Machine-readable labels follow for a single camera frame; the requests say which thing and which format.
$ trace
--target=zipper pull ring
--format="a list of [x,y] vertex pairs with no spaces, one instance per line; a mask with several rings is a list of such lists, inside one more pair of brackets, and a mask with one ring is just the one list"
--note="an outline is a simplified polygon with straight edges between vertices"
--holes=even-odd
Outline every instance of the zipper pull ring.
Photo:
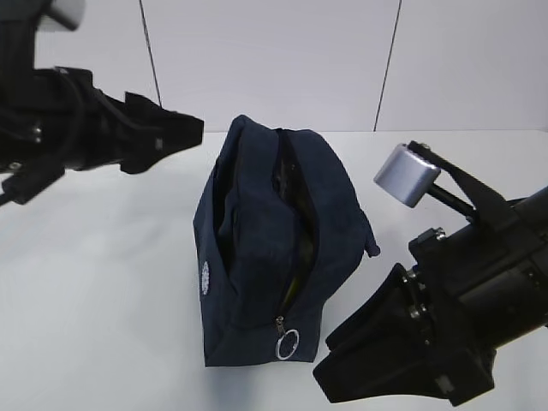
[[[284,320],[285,320],[285,318],[282,317],[282,316],[276,318],[276,329],[277,329],[277,333],[280,336],[278,338],[277,344],[276,344],[276,357],[280,361],[286,361],[286,360],[290,359],[293,356],[293,354],[295,354],[297,349],[299,348],[299,342],[301,340],[301,335],[299,334],[299,331],[297,331],[297,330],[286,331],[285,330],[285,327],[283,326],[283,321]],[[289,351],[289,354],[288,355],[282,355],[282,344],[285,341],[285,339],[287,337],[290,337],[290,336],[293,336],[293,338],[295,339],[295,342],[291,346],[291,350]]]

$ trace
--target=white tabletop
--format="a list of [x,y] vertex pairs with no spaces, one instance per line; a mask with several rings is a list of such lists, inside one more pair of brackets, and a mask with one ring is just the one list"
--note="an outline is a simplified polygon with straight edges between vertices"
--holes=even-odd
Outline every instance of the white tabletop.
[[[328,302],[322,339],[396,262],[413,264],[409,241],[431,227],[450,233],[465,223],[434,200],[410,210],[373,184],[397,143],[425,141],[509,199],[548,184],[548,139],[540,132],[325,138],[345,163],[383,253],[364,260]],[[0,409],[452,409],[408,396],[334,407],[309,364],[204,368],[192,219],[222,142],[208,134],[202,147],[143,176],[116,167],[69,173],[29,205],[0,210]],[[548,331],[540,330],[501,349],[497,388],[461,409],[544,410],[547,346]],[[322,343],[318,360],[326,354]]]

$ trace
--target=silver cylinder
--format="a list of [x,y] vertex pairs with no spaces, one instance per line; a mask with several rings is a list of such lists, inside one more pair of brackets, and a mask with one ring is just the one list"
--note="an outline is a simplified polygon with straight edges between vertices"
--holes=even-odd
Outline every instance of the silver cylinder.
[[39,29],[45,32],[76,30],[86,11],[86,0],[53,0],[40,23]]

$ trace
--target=fabric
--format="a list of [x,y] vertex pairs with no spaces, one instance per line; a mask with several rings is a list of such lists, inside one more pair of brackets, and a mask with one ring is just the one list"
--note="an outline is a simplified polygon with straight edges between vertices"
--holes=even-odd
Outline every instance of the fabric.
[[325,302],[364,250],[380,253],[327,142],[245,116],[205,185],[194,234],[207,366],[314,361]]

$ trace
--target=open zipper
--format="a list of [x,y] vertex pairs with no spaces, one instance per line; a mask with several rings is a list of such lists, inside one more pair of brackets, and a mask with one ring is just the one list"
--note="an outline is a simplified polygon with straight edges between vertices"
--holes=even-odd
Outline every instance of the open zipper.
[[287,314],[301,295],[312,274],[318,252],[318,231],[317,214],[301,166],[297,161],[295,149],[285,130],[278,129],[277,134],[279,150],[272,182],[282,201],[295,214],[296,239],[293,263],[280,295],[275,317],[277,331],[281,337],[278,341],[279,349],[282,338],[288,335],[284,328]]

